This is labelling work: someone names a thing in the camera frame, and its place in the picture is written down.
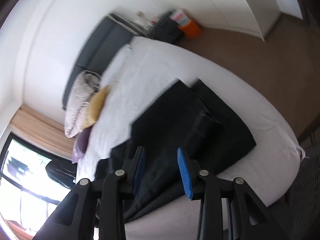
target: orange box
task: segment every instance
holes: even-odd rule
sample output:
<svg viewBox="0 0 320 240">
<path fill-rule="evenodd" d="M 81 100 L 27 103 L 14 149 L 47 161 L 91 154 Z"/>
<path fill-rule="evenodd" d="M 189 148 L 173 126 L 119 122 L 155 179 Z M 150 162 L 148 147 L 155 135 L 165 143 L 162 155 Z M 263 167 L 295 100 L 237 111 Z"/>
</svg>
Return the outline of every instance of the orange box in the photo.
<svg viewBox="0 0 320 240">
<path fill-rule="evenodd" d="M 194 39 L 202 33 L 202 30 L 193 19 L 190 19 L 190 23 L 188 25 L 178 27 L 180 30 L 184 32 L 184 35 L 190 40 Z"/>
</svg>

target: mattress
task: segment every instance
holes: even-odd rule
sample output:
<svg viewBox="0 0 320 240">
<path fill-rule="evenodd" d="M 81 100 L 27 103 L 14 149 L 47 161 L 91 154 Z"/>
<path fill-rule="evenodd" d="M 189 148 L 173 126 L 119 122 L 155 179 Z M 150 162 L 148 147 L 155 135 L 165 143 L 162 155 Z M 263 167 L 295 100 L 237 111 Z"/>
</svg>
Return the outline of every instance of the mattress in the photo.
<svg viewBox="0 0 320 240">
<path fill-rule="evenodd" d="M 91 131 L 87 152 L 78 164 L 77 181 L 94 179 L 98 161 L 108 158 L 111 148 L 129 138 L 131 123 L 177 79 L 191 85 L 199 78 L 238 114 L 257 143 L 247 156 L 218 177 L 244 178 L 266 206 L 290 187 L 304 151 L 281 114 L 243 80 L 187 50 L 143 37 L 134 38 L 130 53 L 124 60 L 118 58 L 114 62 L 121 64 L 111 63 L 106 71 L 117 75 L 107 81 L 102 76 L 101 82 L 110 85 L 110 94 Z M 227 228 L 224 200 L 222 204 L 223 227 Z M 199 208 L 199 201 L 182 196 L 127 223 L 127 239 L 195 239 Z"/>
</svg>

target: window frame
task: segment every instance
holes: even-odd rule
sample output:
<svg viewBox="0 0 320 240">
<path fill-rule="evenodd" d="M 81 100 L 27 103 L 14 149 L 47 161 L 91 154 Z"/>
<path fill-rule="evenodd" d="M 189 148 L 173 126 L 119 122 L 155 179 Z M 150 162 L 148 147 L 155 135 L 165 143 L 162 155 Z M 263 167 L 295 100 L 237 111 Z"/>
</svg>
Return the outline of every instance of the window frame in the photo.
<svg viewBox="0 0 320 240">
<path fill-rule="evenodd" d="M 7 140 L 5 141 L 4 143 L 4 146 L 1 150 L 1 153 L 0 153 L 0 181 L 1 181 L 1 178 L 3 177 L 5 180 L 7 180 L 10 184 L 14 185 L 15 187 L 19 188 L 21 191 L 24 191 L 24 192 L 27 192 L 29 193 L 30 195 L 38 198 L 38 199 L 41 199 L 45 202 L 48 202 L 48 203 L 51 203 L 51 204 L 54 204 L 54 205 L 58 205 L 60 203 L 60 201 L 58 200 L 54 200 L 54 199 L 51 199 L 51 198 L 48 198 L 46 196 L 42 196 L 42 195 L 39 195 L 39 194 L 36 194 L 28 189 L 26 189 L 25 187 L 23 187 L 22 185 L 20 185 L 19 183 L 15 182 L 13 179 L 9 178 L 8 176 L 6 176 L 5 174 L 3 174 L 3 168 L 4 168 L 4 165 L 5 165 L 5 161 L 7 159 L 7 156 L 8 156 L 8 148 L 9 148 L 9 145 L 11 143 L 12 140 L 15 140 L 17 141 L 18 143 L 22 144 L 24 147 L 26 148 L 29 148 L 30 150 L 46 157 L 46 158 L 49 158 L 51 160 L 65 160 L 59 156 L 56 156 L 52 153 L 49 153 L 43 149 L 40 149 L 39 147 L 37 146 L 34 146 L 33 144 L 31 143 L 28 143 L 27 141 L 23 140 L 22 138 L 20 138 L 19 136 L 15 135 L 14 133 L 10 132 Z"/>
</svg>

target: headboard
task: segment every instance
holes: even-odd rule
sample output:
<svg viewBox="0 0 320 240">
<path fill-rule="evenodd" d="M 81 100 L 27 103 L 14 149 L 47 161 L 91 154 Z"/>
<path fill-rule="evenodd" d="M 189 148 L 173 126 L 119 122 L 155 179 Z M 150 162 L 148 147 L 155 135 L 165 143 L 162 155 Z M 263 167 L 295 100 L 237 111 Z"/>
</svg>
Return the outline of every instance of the headboard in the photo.
<svg viewBox="0 0 320 240">
<path fill-rule="evenodd" d="M 90 70 L 101 75 L 117 51 L 131 41 L 134 32 L 136 35 L 140 34 L 130 22 L 115 14 L 105 17 L 100 22 L 82 48 L 72 69 L 62 98 L 64 110 L 77 75 L 83 70 Z"/>
</svg>

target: carpeted floor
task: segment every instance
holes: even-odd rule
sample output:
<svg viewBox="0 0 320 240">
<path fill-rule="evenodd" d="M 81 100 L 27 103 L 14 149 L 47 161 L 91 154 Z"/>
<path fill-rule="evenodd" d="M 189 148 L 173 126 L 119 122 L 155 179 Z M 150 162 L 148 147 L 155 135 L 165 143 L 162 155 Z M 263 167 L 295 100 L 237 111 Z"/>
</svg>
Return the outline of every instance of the carpeted floor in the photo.
<svg viewBox="0 0 320 240">
<path fill-rule="evenodd" d="M 296 136 L 320 113 L 320 31 L 282 15 L 266 42 L 224 30 L 204 29 L 177 42 L 230 70 L 264 95 Z"/>
</svg>

